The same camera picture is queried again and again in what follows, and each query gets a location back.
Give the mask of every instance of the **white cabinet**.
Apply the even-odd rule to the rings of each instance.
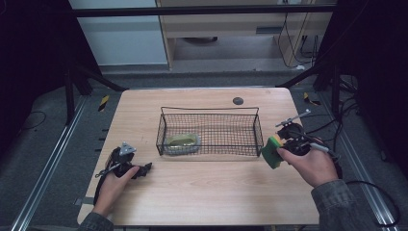
[[[154,0],[69,0],[73,9],[156,7]],[[101,69],[105,66],[167,65],[158,16],[79,17]]]

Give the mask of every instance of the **sleeve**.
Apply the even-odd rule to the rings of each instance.
[[[113,231],[114,224],[96,213],[89,213],[78,228],[78,231]]]
[[[377,230],[366,211],[359,210],[354,194],[343,180],[312,190],[319,211],[320,230]]]

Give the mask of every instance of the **sponge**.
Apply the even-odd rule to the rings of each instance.
[[[277,135],[273,135],[268,138],[267,145],[261,148],[262,156],[267,161],[268,165],[275,169],[283,162],[282,157],[276,151],[276,148],[281,147],[283,144]]]

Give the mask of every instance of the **green scouring pad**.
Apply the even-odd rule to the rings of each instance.
[[[264,159],[267,161],[268,165],[273,169],[280,166],[280,163],[283,162],[282,157],[276,151],[276,148],[282,146],[282,142],[277,135],[273,135],[268,138],[267,145],[261,148],[261,153],[264,156]]]

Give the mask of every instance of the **wire basket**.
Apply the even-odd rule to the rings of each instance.
[[[264,146],[259,108],[162,107],[156,145],[160,155],[260,156]]]

